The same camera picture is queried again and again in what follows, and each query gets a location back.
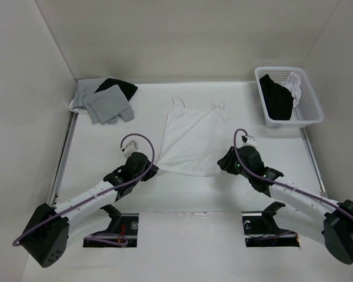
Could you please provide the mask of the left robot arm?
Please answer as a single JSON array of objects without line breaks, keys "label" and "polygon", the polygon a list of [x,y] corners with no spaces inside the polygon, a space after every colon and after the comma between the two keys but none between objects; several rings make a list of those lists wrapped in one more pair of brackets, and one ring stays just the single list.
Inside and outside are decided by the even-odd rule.
[{"label": "left robot arm", "polygon": [[55,206],[46,203],[38,206],[12,245],[22,246],[41,267],[51,266],[65,252],[78,223],[97,210],[114,211],[112,203],[130,194],[139,182],[151,179],[157,172],[158,167],[143,153],[132,153],[124,165],[88,191]]}]

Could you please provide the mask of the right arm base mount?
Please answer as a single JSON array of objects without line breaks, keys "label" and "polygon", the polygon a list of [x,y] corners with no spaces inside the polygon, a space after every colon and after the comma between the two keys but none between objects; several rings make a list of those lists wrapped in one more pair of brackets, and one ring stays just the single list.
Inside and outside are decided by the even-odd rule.
[{"label": "right arm base mount", "polygon": [[297,233],[280,229],[275,222],[274,216],[283,207],[273,202],[263,211],[242,214],[246,247],[300,247]]}]

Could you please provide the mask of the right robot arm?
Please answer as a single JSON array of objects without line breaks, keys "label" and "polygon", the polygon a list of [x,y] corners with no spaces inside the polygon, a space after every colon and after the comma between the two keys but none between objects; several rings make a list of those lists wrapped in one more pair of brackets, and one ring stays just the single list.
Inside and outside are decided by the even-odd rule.
[{"label": "right robot arm", "polygon": [[230,147],[217,164],[229,174],[240,174],[256,191],[275,200],[275,211],[261,217],[265,231],[294,231],[324,245],[338,261],[353,263],[352,200],[338,202],[292,186],[282,172],[265,166],[252,146]]}]

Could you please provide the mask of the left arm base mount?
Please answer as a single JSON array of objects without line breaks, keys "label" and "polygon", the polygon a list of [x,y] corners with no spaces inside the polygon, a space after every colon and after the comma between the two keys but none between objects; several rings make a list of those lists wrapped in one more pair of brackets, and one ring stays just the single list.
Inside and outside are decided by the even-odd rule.
[{"label": "left arm base mount", "polygon": [[99,210],[104,219],[104,229],[95,231],[84,239],[83,248],[136,248],[139,230],[138,213],[121,213],[113,205],[107,205]]}]

